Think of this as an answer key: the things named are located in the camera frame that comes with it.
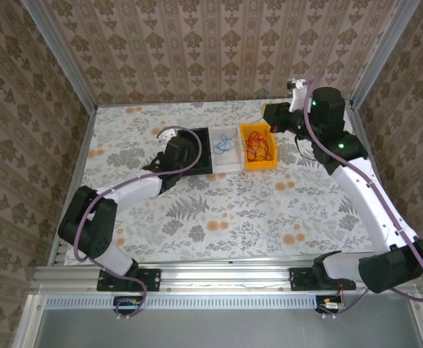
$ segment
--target floral wallpaper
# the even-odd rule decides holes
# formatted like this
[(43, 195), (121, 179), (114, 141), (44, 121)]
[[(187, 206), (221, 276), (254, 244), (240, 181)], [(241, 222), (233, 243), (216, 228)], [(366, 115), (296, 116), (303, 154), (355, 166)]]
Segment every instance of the floral wallpaper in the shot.
[[(83, 183), (111, 187), (133, 177), (163, 149), (155, 138), (162, 127), (251, 123), (262, 103), (100, 108)], [(291, 134), (276, 134), (276, 143), (277, 169), (182, 178), (119, 214), (115, 243), (139, 262), (370, 251), (358, 213), (324, 167), (301, 157)], [(307, 141), (300, 148), (312, 156)], [(78, 264), (72, 247), (65, 264)]]
[(423, 236), (423, 1), (360, 112), (385, 188)]
[(0, 0), (0, 347), (46, 264), (87, 118), (25, 7)]
[(350, 96), (398, 0), (42, 0), (98, 104)]

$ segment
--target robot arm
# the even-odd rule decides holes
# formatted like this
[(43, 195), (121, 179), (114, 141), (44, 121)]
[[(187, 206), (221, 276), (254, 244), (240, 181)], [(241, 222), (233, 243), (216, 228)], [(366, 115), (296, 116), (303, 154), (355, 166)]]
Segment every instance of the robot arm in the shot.
[[(293, 104), (302, 104), (300, 99), (305, 98), (306, 87), (296, 82), (290, 85), (295, 89), (292, 93)], [(337, 89), (323, 87), (313, 91), (311, 110), (308, 110), (311, 129), (321, 144), (345, 160), (348, 166), (329, 156), (316, 144), (308, 131), (304, 113), (300, 108), (294, 109), (290, 103), (266, 104), (262, 112), (264, 120), (271, 126), (271, 132), (289, 131), (298, 138), (311, 141), (314, 157), (343, 187), (372, 241), (374, 253), (366, 257), (362, 253), (341, 252), (319, 257), (319, 262), (315, 262), (314, 265), (318, 269), (313, 270), (317, 275), (319, 286), (322, 289), (338, 283), (338, 279), (349, 279), (363, 281), (373, 292), (380, 293), (422, 274), (422, 267), (405, 238), (413, 243), (422, 259), (423, 239), (420, 239), (405, 223), (385, 193), (374, 175), (367, 151), (359, 139), (344, 131), (344, 110), (345, 100)], [(350, 165), (367, 174), (369, 182)], [(378, 190), (395, 220), (400, 222), (399, 231), (372, 186)]]
[[(137, 178), (141, 180), (131, 180), (126, 185), (115, 186), (111, 189), (112, 192), (105, 194), (94, 205), (90, 212), (93, 216), (83, 222), (78, 250), (115, 274), (135, 278), (139, 264), (128, 257), (112, 240), (116, 215), (144, 199), (157, 196), (173, 187), (181, 178), (181, 174), (168, 173), (192, 165), (197, 158), (198, 155), (190, 141), (172, 136), (165, 151), (158, 153), (152, 163), (143, 168), (145, 171), (139, 173)], [(75, 246), (77, 230), (84, 212), (102, 192), (107, 190), (110, 188), (80, 187), (59, 225), (59, 237)]]

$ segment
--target orange bin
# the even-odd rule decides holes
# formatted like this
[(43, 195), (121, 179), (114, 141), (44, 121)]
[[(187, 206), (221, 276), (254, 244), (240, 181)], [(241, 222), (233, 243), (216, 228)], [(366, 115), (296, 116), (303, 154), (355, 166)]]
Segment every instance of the orange bin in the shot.
[[(271, 133), (270, 127), (267, 123), (245, 123), (240, 125), (240, 136), (242, 137), (242, 148), (243, 148), (243, 155), (245, 158), (245, 169), (246, 170), (255, 170), (255, 169), (271, 169), (277, 166), (277, 146), (276, 146), (276, 138), (274, 134)], [(262, 160), (257, 162), (250, 162), (248, 160), (248, 152), (247, 149), (247, 139), (253, 132), (258, 132), (260, 135), (264, 136), (264, 139), (268, 143), (268, 160)], [(255, 150), (255, 154), (257, 155), (264, 155), (265, 150), (262, 148), (257, 148)]]

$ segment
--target gray floor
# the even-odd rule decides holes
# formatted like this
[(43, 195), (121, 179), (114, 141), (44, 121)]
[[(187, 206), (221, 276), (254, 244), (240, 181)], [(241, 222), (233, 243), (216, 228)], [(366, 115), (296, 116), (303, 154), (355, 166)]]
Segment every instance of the gray floor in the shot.
[(423, 347), (409, 303), (366, 296), (334, 320), (313, 310), (47, 310), (37, 347)]

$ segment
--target metal bracket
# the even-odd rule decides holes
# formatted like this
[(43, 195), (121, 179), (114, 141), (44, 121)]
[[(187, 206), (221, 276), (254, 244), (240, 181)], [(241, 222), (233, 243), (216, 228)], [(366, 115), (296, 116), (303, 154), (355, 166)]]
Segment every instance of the metal bracket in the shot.
[[(312, 268), (290, 268), (290, 288), (292, 291), (337, 291), (339, 289), (338, 283), (333, 283), (332, 286), (324, 284), (321, 289), (318, 279), (316, 279)], [(342, 279), (343, 290), (356, 290), (354, 281)]]
[[(139, 279), (149, 292), (158, 292), (161, 284), (161, 269), (145, 269), (139, 268), (136, 271), (135, 278)], [(109, 273), (100, 270), (98, 277), (98, 283), (96, 284), (97, 291), (129, 291), (129, 292), (141, 292), (142, 287), (140, 284), (133, 281), (124, 281), (119, 278), (115, 278)]]

